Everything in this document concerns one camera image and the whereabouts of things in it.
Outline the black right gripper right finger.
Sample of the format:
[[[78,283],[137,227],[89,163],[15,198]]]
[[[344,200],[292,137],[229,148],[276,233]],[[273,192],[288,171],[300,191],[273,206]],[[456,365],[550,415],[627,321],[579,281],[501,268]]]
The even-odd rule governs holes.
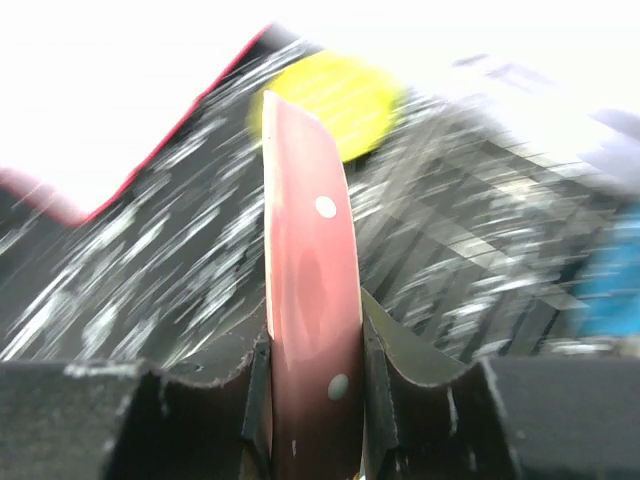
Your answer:
[[[635,479],[633,358],[464,365],[362,297],[370,479]]]

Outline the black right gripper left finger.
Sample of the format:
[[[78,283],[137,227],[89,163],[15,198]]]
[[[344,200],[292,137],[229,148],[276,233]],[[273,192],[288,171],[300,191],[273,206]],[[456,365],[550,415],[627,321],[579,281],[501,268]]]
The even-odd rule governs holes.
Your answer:
[[[5,362],[5,479],[265,479],[265,330],[243,324],[162,369],[146,361]]]

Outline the green polka dot plate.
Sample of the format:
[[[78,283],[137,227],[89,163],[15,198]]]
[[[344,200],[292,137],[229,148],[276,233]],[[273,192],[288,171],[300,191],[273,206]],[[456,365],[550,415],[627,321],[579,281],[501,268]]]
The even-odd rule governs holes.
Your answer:
[[[256,93],[247,115],[262,136],[263,97],[271,91],[314,116],[331,134],[342,162],[376,149],[393,130],[406,90],[386,71],[323,50],[285,67]]]

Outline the blue polka dot plate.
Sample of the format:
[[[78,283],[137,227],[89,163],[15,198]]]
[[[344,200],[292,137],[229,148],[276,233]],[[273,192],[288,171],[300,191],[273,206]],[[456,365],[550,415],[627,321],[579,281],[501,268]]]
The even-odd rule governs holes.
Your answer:
[[[632,336],[639,333],[639,206],[623,211],[591,254],[575,295],[586,305],[582,336]]]

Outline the pink polka dot plate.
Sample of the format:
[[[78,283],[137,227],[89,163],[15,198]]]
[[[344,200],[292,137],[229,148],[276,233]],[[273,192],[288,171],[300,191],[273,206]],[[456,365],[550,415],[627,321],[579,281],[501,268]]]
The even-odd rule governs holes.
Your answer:
[[[363,320],[345,173],[320,121],[264,95],[264,250],[277,479],[351,479],[364,423]]]

